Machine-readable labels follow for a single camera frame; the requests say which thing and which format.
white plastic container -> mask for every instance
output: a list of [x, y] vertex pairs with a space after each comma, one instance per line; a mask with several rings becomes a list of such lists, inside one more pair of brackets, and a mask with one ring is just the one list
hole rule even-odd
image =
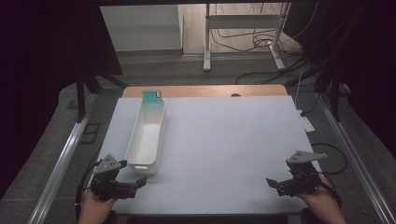
[[161, 165], [165, 103], [160, 91], [143, 91], [143, 101], [125, 159], [137, 174], [154, 175]]

aluminum rail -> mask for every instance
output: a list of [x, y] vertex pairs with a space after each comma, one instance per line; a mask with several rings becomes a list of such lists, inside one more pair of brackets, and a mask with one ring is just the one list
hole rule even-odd
[[339, 138], [341, 144], [345, 149], [346, 156], [351, 163], [353, 169], [355, 170], [361, 184], [366, 190], [367, 195], [369, 196], [376, 212], [381, 218], [383, 223], [396, 223], [394, 215], [389, 210], [389, 206], [384, 196], [382, 195], [378, 185], [374, 182], [370, 173], [367, 171], [364, 166], [361, 157], [359, 156], [356, 148], [353, 146], [349, 137], [347, 136], [347, 132], [345, 131], [341, 122], [338, 122], [335, 117], [332, 115], [329, 105], [329, 102], [326, 98], [319, 96], [319, 103], [321, 108], [323, 109], [327, 119], [329, 120], [332, 128], [334, 129], [337, 137]]
[[59, 156], [58, 161], [53, 168], [52, 174], [47, 181], [46, 187], [44, 187], [43, 192], [41, 193], [40, 198], [38, 199], [37, 204], [35, 205], [35, 209], [33, 210], [32, 215], [29, 218], [28, 223], [43, 223], [44, 219], [47, 216], [48, 211], [50, 210], [50, 206], [53, 202], [53, 199], [58, 191], [59, 186], [64, 178], [64, 174], [66, 173], [67, 167], [73, 157], [73, 154], [76, 150], [79, 138], [84, 132], [85, 126], [91, 116], [93, 105], [96, 101], [97, 95], [90, 94], [86, 103], [86, 114], [81, 123], [76, 123], [72, 132], [70, 133], [69, 138], [67, 139], [66, 144], [64, 145], [64, 149], [62, 150], [61, 155]]

electrical cord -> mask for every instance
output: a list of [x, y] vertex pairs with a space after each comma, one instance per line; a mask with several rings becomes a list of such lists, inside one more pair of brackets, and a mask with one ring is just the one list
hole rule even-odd
[[255, 84], [261, 84], [261, 82], [262, 82], [262, 84], [263, 84], [263, 83], [266, 83], [266, 82], [275, 80], [275, 79], [277, 79], [278, 77], [281, 77], [281, 76], [283, 76], [284, 74], [288, 73], [289, 71], [293, 71], [293, 70], [297, 69], [298, 67], [300, 67], [300, 65], [299, 65], [298, 67], [293, 68], [297, 63], [299, 63], [299, 62], [302, 61], [303, 59], [304, 59], [304, 57], [301, 57], [301, 58], [300, 58], [299, 60], [297, 60], [294, 64], [292, 64], [290, 67], [288, 67], [287, 69], [285, 69], [285, 70], [282, 71], [282, 72], [250, 72], [250, 73], [245, 73], [245, 74], [243, 74], [243, 75], [241, 75], [241, 76], [239, 76], [239, 77], [237, 77], [237, 78], [235, 79], [235, 85], [239, 85], [239, 83], [238, 83], [238, 80], [239, 80], [239, 79], [241, 79], [241, 78], [243, 78], [243, 77], [248, 77], [248, 76], [251, 76], [251, 75], [267, 75], [267, 74], [270, 75], [270, 74], [276, 74], [276, 76], [271, 77], [271, 78], [269, 78], [269, 79], [266, 79], [266, 80], [259, 80], [259, 81], [257, 81]]
[[304, 60], [304, 61], [303, 61], [303, 59], [305, 59], [305, 57], [301, 57], [299, 60], [297, 60], [297, 61], [296, 61], [293, 65], [291, 65], [289, 68], [287, 68], [287, 69], [285, 69], [284, 71], [278, 73], [278, 75], [276, 75], [276, 76], [274, 76], [274, 77], [271, 77], [271, 78], [268, 78], [268, 79], [265, 79], [265, 80], [256, 81], [255, 84], [261, 84], [261, 85], [262, 85], [262, 84], [268, 83], [268, 82], [273, 81], [273, 80], [275, 80], [275, 79], [277, 79], [277, 78], [279, 78], [279, 77], [282, 77], [283, 75], [287, 74], [287, 73], [290, 72], [290, 71], [294, 71], [294, 70], [296, 70], [296, 69], [302, 67], [302, 66], [303, 66], [304, 64], [306, 64], [306, 62], [307, 62], [307, 60]]
[[317, 99], [315, 100], [315, 102], [314, 102], [314, 104], [312, 105], [312, 107], [311, 107], [308, 111], [303, 111], [303, 112], [301, 112], [301, 114], [300, 114], [301, 117], [305, 117], [305, 115], [311, 113], [311, 112], [314, 110], [315, 106], [316, 106], [317, 103], [318, 103], [318, 99], [319, 99], [319, 96], [320, 96], [320, 92], [318, 92], [317, 95], [318, 95], [318, 96], [317, 96]]
[[[315, 67], [310, 68], [305, 74], [303, 74], [304, 77], [302, 77], [302, 79], [305, 79], [305, 78], [312, 76], [315, 73], [319, 72], [327, 64], [328, 61], [329, 61], [329, 59], [325, 59], [323, 61], [315, 60], [315, 63], [316, 63]], [[285, 87], [291, 87], [295, 83], [297, 83], [296, 78], [294, 78], [292, 81], [289, 80], [289, 81], [285, 82], [283, 85]]]
[[328, 180], [329, 183], [331, 184], [331, 186], [329, 186], [329, 187], [333, 188], [334, 192], [335, 192], [336, 194], [338, 194], [337, 188], [335, 187], [335, 185], [334, 185], [334, 183], [332, 182], [332, 180], [331, 180], [326, 174], [324, 174], [323, 172], [317, 171], [317, 173], [323, 175], [323, 176], [326, 178], [326, 180]]
[[299, 34], [295, 35], [294, 37], [291, 37], [290, 39], [286, 40], [285, 42], [290, 41], [290, 40], [294, 39], [295, 37], [298, 37], [299, 35], [301, 35], [303, 32], [305, 32], [305, 30], [309, 27], [309, 25], [311, 24], [312, 20], [314, 19], [315, 14], [317, 12], [317, 8], [318, 8], [318, 2], [315, 4], [314, 12], [312, 13], [311, 19], [309, 19], [309, 22], [305, 26], [305, 28]]
[[275, 8], [274, 8], [274, 5], [273, 5], [272, 3], [270, 3], [270, 4], [271, 4], [271, 7], [272, 7], [272, 9], [274, 10], [275, 14], [277, 14], [277, 12], [276, 12], [276, 10], [275, 10]]
[[297, 109], [298, 93], [300, 92], [301, 76], [303, 75], [303, 71], [304, 70], [301, 70], [300, 76], [298, 78], [297, 93], [296, 93], [296, 97], [294, 97], [294, 105], [296, 106], [296, 109]]
[[78, 187], [77, 187], [76, 199], [75, 199], [76, 219], [77, 219], [77, 222], [78, 222], [78, 219], [79, 219], [79, 214], [81, 213], [81, 202], [82, 202], [82, 195], [81, 195], [81, 193], [82, 193], [82, 191], [84, 191], [85, 189], [89, 189], [89, 188], [90, 188], [90, 187], [83, 188], [85, 179], [87, 178], [87, 176], [88, 176], [88, 174], [90, 173], [90, 171], [91, 171], [95, 166], [99, 165], [99, 163], [102, 161], [102, 160], [99, 160], [99, 161], [97, 161], [97, 162], [93, 162], [93, 160], [94, 160], [94, 159], [96, 158], [96, 156], [99, 154], [100, 149], [101, 149], [101, 148], [99, 147], [99, 149], [95, 152], [95, 154], [94, 154], [93, 157], [91, 158], [91, 161], [90, 161], [90, 163], [89, 163], [89, 166], [85, 169], [85, 172], [84, 172], [84, 174], [83, 174], [83, 176], [82, 176], [82, 178], [81, 178], [81, 181], [79, 182], [79, 185], [78, 185]]
[[278, 39], [277, 42], [277, 51], [282, 54], [283, 56], [287, 56], [287, 57], [293, 57], [293, 56], [303, 56], [306, 53], [303, 50], [296, 50], [294, 52], [290, 52], [285, 50], [284, 46], [283, 46], [283, 41]]
[[[262, 3], [262, 7], [261, 7], [261, 9], [260, 9], [260, 14], [262, 14], [263, 6], [264, 6], [264, 3]], [[221, 8], [222, 13], [225, 14], [225, 13], [224, 13], [224, 8], [222, 7], [222, 4], [220, 4], [220, 8]], [[253, 4], [251, 5], [249, 12], [251, 11], [251, 9], [253, 9], [253, 12], [254, 12], [254, 5], [253, 5]], [[217, 14], [218, 14], [217, 4], [216, 4], [216, 7], [215, 7], [215, 11], [216, 11], [216, 15], [217, 15]], [[271, 44], [270, 41], [272, 41], [273, 39], [272, 39], [272, 38], [264, 38], [264, 39], [261, 39], [260, 37], [261, 37], [261, 36], [274, 37], [273, 35], [264, 35], [264, 34], [263, 34], [263, 33], [269, 33], [269, 32], [273, 32], [273, 31], [275, 31], [275, 30], [272, 29], [272, 30], [267, 30], [267, 31], [259, 31], [259, 32], [256, 32], [256, 29], [254, 29], [252, 33], [245, 33], [245, 34], [240, 34], [240, 35], [222, 35], [222, 34], [219, 32], [219, 29], [217, 29], [218, 35], [219, 35], [220, 37], [223, 37], [223, 38], [236, 37], [236, 36], [242, 36], [242, 35], [253, 35], [253, 38], [252, 38], [253, 48], [250, 48], [250, 49], [236, 49], [236, 48], [231, 47], [231, 46], [229, 46], [229, 45], [222, 44], [222, 43], [220, 43], [218, 40], [215, 39], [212, 30], [210, 30], [210, 34], [212, 35], [213, 41], [214, 41], [216, 44], [218, 44], [218, 45], [221, 45], [221, 46], [223, 46], [223, 47], [225, 47], [225, 48], [228, 48], [228, 49], [233, 49], [233, 50], [236, 50], [236, 51], [240, 51], [240, 52], [247, 52], [247, 51], [251, 51], [251, 50], [257, 49], [257, 48], [265, 48], [265, 47], [268, 47], [268, 46]]]
[[316, 146], [332, 147], [333, 149], [338, 151], [343, 156], [343, 159], [344, 159], [344, 166], [340, 170], [335, 171], [335, 172], [322, 171], [323, 174], [325, 174], [325, 175], [338, 175], [338, 174], [341, 174], [342, 172], [345, 171], [345, 169], [347, 168], [347, 156], [344, 154], [344, 152], [341, 151], [340, 148], [338, 148], [338, 147], [336, 147], [336, 146], [334, 146], [332, 144], [328, 144], [328, 143], [314, 143], [314, 144], [311, 144], [311, 147], [316, 147]]
[[[336, 28], [334, 28], [334, 30], [330, 34], [328, 34], [326, 36], [326, 39], [322, 40], [320, 43], [318, 43], [316, 46], [314, 46], [311, 50], [309, 50], [309, 52], [303, 50], [301, 53], [305, 56], [320, 56], [323, 53], [323, 51], [325, 50], [324, 47], [326, 45], [328, 45], [329, 42], [337, 34], [337, 32], [340, 31], [341, 28], [344, 27], [344, 25], [347, 23], [347, 21], [350, 19], [351, 16], [352, 16], [351, 14], [346, 14], [345, 17], [339, 23], [339, 25]], [[290, 40], [291, 40], [291, 38], [284, 42], [282, 42], [280, 40], [278, 41], [278, 49], [280, 49], [279, 53], [281, 53], [282, 55], [288, 56], [289, 53], [284, 49], [283, 44]]]

human hand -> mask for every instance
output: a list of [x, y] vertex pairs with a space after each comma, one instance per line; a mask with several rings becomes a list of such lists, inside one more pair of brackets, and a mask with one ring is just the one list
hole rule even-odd
[[[323, 175], [319, 175], [319, 177], [324, 184], [330, 186], [329, 181]], [[323, 187], [319, 186], [313, 194], [302, 193], [296, 196], [301, 198], [308, 205], [309, 210], [323, 222], [328, 224], [347, 223], [337, 201]]]
[[78, 224], [102, 224], [110, 214], [111, 208], [117, 199], [100, 201], [96, 195], [88, 189], [82, 202]]

metal frame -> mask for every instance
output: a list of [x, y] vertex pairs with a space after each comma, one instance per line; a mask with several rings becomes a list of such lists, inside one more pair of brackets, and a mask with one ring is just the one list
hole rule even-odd
[[349, 162], [351, 163], [353, 169], [355, 170], [355, 173], [357, 174], [359, 180], [361, 181], [361, 184], [366, 190], [366, 193], [369, 196], [382, 222], [396, 223], [394, 215], [389, 210], [387, 201], [385, 200], [380, 189], [378, 188], [378, 185], [374, 182], [373, 178], [371, 177], [366, 167], [364, 166], [364, 163], [361, 160], [359, 153], [357, 152], [356, 148], [353, 146], [352, 142], [350, 141], [343, 125], [341, 124], [341, 122], [337, 121], [336, 118], [332, 115], [332, 111], [329, 109], [330, 108], [329, 102], [327, 101], [326, 98], [320, 95], [319, 104], [323, 109], [323, 112], [325, 113], [330, 124], [332, 125], [335, 134], [339, 138]]
[[275, 37], [269, 46], [278, 70], [284, 70], [285, 65], [279, 56], [277, 42], [285, 24], [290, 3], [285, 3], [280, 15], [213, 15], [210, 16], [210, 5], [206, 4], [205, 16], [205, 49], [204, 71], [210, 71], [210, 29], [254, 29], [276, 28]]
[[84, 132], [85, 126], [91, 116], [92, 108], [97, 98], [96, 94], [91, 93], [88, 97], [86, 104], [86, 114], [81, 122], [77, 122], [71, 132], [69, 138], [67, 139], [64, 149], [56, 162], [56, 165], [49, 177], [49, 180], [38, 199], [35, 209], [29, 218], [28, 223], [43, 223], [47, 216], [53, 199], [62, 183], [64, 174], [66, 173], [67, 167], [73, 157], [75, 149], [78, 145], [78, 140]]

